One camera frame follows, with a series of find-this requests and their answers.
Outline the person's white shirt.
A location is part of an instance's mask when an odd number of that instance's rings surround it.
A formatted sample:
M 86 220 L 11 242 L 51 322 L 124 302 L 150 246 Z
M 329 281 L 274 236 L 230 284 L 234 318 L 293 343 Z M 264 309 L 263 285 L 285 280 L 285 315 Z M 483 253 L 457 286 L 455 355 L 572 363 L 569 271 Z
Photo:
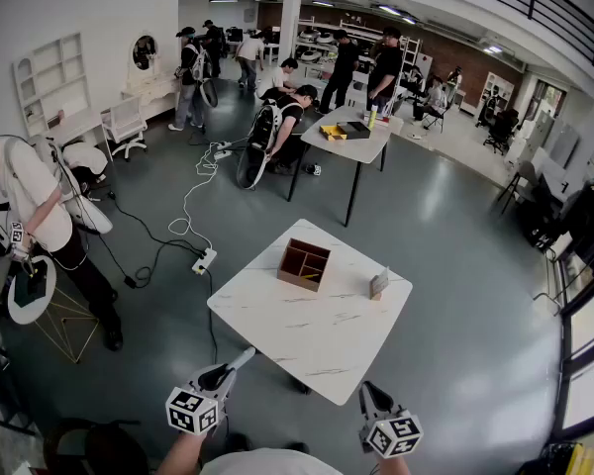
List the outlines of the person's white shirt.
M 259 448 L 224 454 L 199 475 L 343 475 L 327 463 L 292 449 Z

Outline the brown wooden compartment tray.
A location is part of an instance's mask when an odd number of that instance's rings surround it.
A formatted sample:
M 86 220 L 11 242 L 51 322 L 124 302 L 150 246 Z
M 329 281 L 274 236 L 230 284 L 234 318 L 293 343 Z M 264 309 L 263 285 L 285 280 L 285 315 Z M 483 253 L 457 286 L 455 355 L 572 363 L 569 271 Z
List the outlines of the brown wooden compartment tray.
M 331 251 L 329 249 L 291 238 L 277 268 L 277 278 L 292 285 L 318 292 Z M 304 279 L 300 276 L 321 273 L 319 277 Z

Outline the person's right forearm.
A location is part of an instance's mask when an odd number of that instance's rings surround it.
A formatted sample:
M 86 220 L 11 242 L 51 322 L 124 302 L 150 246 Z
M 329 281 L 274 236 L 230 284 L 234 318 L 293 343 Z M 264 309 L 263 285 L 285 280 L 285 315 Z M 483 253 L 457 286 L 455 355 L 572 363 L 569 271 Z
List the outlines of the person's right forearm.
M 379 475 L 411 475 L 404 456 L 378 459 Z

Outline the white wall shelf unit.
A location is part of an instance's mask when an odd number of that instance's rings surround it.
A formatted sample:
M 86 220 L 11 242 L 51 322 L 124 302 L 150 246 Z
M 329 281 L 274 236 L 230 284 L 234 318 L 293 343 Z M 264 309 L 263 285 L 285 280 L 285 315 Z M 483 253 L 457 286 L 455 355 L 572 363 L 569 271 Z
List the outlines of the white wall shelf unit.
M 82 37 L 60 37 L 12 63 L 27 134 L 43 135 L 91 106 Z

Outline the white table with black legs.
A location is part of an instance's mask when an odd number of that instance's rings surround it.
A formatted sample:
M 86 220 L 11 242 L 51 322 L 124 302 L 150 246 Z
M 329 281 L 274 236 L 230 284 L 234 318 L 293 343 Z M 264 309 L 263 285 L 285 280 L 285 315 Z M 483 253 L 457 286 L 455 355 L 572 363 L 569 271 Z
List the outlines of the white table with black legs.
M 353 121 L 364 123 L 363 116 L 354 107 L 343 106 L 322 117 L 300 136 L 300 141 L 304 144 L 304 148 L 297 160 L 296 169 L 293 173 L 286 198 L 288 202 L 292 200 L 303 159 L 311 147 L 351 160 L 355 163 L 355 172 L 346 209 L 345 227 L 348 226 L 352 215 L 363 167 L 372 163 L 377 157 L 380 157 L 379 170 L 383 171 L 389 140 L 392 136 L 398 136 L 403 128 L 402 119 L 390 117 L 386 125 L 374 124 L 374 127 L 368 130 L 367 138 L 338 138 L 330 141 L 320 130 L 322 126 L 332 126 Z

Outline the black round chair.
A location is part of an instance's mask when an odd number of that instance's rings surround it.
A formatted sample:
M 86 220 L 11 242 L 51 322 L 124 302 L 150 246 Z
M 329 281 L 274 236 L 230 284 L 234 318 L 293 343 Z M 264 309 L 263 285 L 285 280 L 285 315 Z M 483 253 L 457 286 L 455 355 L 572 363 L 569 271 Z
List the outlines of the black round chair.
M 141 424 L 62 419 L 44 438 L 49 475 L 151 475 L 148 456 L 126 430 Z

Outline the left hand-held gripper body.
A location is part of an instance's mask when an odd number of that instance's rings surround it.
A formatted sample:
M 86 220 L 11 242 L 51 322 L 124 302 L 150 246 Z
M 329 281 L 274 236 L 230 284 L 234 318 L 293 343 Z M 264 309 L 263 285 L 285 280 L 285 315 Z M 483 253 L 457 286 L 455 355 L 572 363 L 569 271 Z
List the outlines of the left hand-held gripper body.
M 196 436 L 208 433 L 226 417 L 230 390 L 230 371 L 197 371 L 187 384 L 175 387 L 165 401 L 168 424 Z

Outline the black-framed glass doors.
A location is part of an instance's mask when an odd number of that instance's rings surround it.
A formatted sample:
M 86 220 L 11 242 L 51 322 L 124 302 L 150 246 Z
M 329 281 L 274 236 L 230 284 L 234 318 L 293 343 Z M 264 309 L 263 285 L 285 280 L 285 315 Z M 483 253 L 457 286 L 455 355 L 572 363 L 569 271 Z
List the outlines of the black-framed glass doors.
M 561 312 L 563 345 L 553 435 L 594 432 L 594 278 Z

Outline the person's left forearm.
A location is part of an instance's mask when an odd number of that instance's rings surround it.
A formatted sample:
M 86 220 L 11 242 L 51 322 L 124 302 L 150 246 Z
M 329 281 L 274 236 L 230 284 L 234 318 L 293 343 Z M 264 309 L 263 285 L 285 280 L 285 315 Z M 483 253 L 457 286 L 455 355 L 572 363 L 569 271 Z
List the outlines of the person's left forearm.
M 207 433 L 182 433 L 172 444 L 155 475 L 196 475 L 200 452 Z

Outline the grey chair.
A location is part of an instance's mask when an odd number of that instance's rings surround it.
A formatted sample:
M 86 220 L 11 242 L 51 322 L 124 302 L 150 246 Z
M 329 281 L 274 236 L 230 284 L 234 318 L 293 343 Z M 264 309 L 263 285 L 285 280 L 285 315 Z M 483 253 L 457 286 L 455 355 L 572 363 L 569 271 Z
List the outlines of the grey chair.
M 535 167 L 530 161 L 523 161 L 516 169 L 512 179 L 496 199 L 496 203 L 503 201 L 501 214 L 504 214 L 510 203 L 536 202 L 535 190 L 540 186 Z

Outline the white vanity with round mirror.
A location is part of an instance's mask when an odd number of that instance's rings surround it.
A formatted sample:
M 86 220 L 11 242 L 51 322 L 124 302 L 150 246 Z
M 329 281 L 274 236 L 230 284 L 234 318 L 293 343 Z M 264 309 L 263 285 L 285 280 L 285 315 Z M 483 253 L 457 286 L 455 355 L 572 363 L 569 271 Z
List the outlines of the white vanity with round mirror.
M 178 44 L 163 47 L 148 30 L 131 40 L 128 74 L 121 95 L 123 99 L 138 98 L 147 121 L 174 111 L 177 106 L 180 86 L 174 71 L 179 66 L 179 50 Z

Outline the small brown printed carton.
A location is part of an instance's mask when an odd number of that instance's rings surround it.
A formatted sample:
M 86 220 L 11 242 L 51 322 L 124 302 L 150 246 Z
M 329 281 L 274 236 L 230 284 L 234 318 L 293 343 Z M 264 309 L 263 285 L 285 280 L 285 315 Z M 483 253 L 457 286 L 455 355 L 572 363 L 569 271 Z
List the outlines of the small brown printed carton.
M 385 267 L 379 274 L 372 277 L 369 282 L 369 299 L 380 301 L 383 291 L 389 286 L 389 268 Z

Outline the black tray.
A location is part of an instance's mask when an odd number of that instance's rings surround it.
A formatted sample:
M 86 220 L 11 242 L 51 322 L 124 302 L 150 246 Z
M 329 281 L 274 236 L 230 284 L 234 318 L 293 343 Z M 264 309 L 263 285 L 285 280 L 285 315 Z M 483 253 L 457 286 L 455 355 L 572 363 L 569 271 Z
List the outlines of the black tray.
M 361 121 L 338 123 L 337 127 L 345 140 L 368 139 L 371 134 L 371 129 Z

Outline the white office chair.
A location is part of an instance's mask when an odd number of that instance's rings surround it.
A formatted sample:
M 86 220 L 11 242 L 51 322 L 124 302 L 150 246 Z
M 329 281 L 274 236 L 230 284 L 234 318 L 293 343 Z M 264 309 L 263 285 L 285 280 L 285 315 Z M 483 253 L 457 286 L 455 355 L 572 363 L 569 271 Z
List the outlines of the white office chair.
M 129 162 L 132 148 L 148 150 L 144 137 L 148 125 L 141 111 L 139 96 L 124 99 L 120 104 L 103 112 L 101 119 L 106 144 L 112 157 L 121 153 L 123 159 Z

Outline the white-framed black backpack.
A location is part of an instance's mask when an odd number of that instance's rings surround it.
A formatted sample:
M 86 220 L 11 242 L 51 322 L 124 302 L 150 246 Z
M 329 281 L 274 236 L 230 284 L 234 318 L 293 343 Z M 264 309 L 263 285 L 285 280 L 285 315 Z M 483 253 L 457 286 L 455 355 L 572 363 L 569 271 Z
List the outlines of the white-framed black backpack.
M 259 182 L 269 161 L 281 122 L 281 111 L 276 101 L 265 101 L 255 115 L 247 135 L 246 148 L 240 157 L 237 181 L 241 188 L 251 190 Z

